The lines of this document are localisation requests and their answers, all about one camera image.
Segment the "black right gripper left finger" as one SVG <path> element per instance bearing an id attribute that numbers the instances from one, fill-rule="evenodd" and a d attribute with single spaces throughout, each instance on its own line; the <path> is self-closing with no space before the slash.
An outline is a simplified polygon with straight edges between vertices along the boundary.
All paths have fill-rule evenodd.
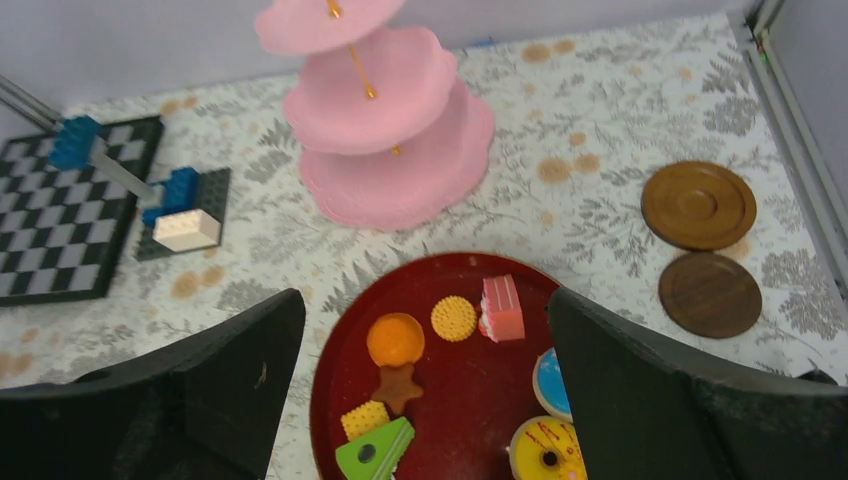
<path id="1" fill-rule="evenodd" d="M 1 393 L 5 479 L 262 479 L 299 355 L 295 289 L 64 384 Z"/>

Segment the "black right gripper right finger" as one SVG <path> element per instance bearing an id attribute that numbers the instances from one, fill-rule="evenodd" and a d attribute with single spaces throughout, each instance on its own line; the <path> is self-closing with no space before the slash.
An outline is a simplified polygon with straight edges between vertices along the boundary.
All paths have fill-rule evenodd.
<path id="1" fill-rule="evenodd" d="M 711 355 L 559 288 L 547 314 L 592 479 L 843 479 L 847 390 Z"/>

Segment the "green cake slice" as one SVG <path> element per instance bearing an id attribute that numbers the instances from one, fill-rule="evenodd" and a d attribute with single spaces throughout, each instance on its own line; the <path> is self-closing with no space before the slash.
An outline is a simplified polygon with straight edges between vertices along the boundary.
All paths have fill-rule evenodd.
<path id="1" fill-rule="evenodd" d="M 405 417 L 397 418 L 337 448 L 337 465 L 346 479 L 394 479 L 414 437 L 412 424 Z"/>

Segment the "pink layered cake slice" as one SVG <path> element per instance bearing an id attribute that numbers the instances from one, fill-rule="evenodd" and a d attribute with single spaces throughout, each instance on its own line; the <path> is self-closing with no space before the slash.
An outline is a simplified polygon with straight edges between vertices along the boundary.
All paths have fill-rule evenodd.
<path id="1" fill-rule="evenodd" d="M 483 280 L 478 328 L 495 343 L 525 338 L 525 325 L 516 284 L 511 275 Z"/>

